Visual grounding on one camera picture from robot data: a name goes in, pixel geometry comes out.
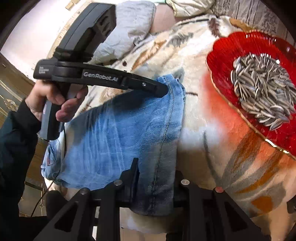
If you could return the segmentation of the dark sleeve left forearm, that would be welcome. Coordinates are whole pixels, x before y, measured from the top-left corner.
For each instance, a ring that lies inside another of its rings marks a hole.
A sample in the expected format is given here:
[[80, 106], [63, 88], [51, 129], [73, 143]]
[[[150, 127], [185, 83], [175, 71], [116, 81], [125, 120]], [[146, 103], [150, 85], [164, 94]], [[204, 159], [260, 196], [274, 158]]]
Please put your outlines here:
[[25, 102], [8, 114], [1, 127], [1, 240], [33, 240], [46, 217], [20, 217], [19, 202], [35, 154], [41, 122]]

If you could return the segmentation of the person's left hand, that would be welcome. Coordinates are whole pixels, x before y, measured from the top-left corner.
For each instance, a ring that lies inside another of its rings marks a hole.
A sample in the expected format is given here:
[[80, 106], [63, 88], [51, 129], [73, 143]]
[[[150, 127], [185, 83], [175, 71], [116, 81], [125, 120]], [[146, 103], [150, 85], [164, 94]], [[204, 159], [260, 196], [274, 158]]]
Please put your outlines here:
[[84, 86], [78, 91], [75, 98], [65, 100], [53, 83], [37, 80], [25, 102], [32, 114], [39, 121], [42, 120], [46, 99], [53, 104], [60, 105], [61, 109], [56, 112], [56, 119], [57, 121], [66, 123], [72, 120], [87, 94], [88, 87]]

